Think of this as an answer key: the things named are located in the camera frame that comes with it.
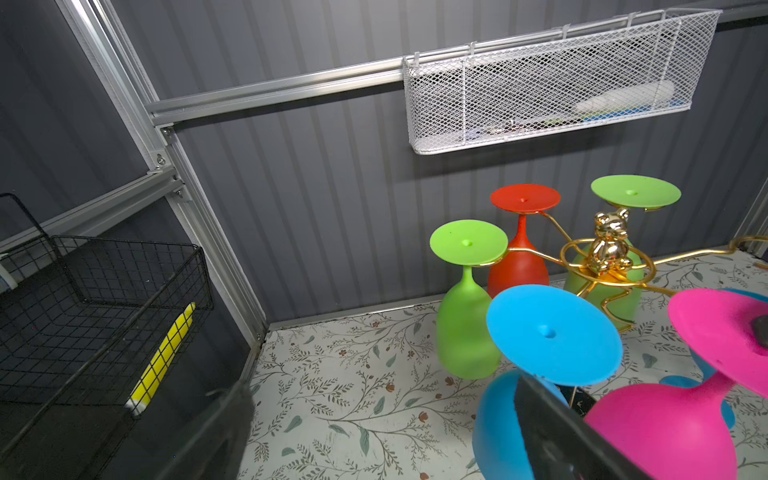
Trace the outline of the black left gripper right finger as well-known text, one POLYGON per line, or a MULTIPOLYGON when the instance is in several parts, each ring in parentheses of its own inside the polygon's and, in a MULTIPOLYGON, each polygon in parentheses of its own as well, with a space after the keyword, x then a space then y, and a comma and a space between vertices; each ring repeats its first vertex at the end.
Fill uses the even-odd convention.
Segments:
POLYGON ((648 477, 535 377, 520 377, 514 405, 534 478, 648 477))

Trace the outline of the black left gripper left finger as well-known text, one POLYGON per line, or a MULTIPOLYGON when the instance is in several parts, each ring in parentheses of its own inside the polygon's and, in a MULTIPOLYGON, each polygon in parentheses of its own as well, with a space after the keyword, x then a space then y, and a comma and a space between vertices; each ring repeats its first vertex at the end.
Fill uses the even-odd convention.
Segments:
POLYGON ((160 479, 235 479, 255 407, 244 380, 236 382, 185 427, 160 455, 160 479))

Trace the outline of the pink wine glass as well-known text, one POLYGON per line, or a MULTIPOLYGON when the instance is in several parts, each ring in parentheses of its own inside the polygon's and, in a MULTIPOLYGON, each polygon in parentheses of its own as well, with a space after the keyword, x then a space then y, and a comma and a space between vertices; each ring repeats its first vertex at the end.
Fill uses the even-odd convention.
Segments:
POLYGON ((721 404, 736 385, 767 394, 767 344, 753 328, 764 301, 693 289, 668 303, 671 325, 715 368, 694 388, 628 385, 602 397, 585 422, 654 479, 734 479, 735 446, 721 404))

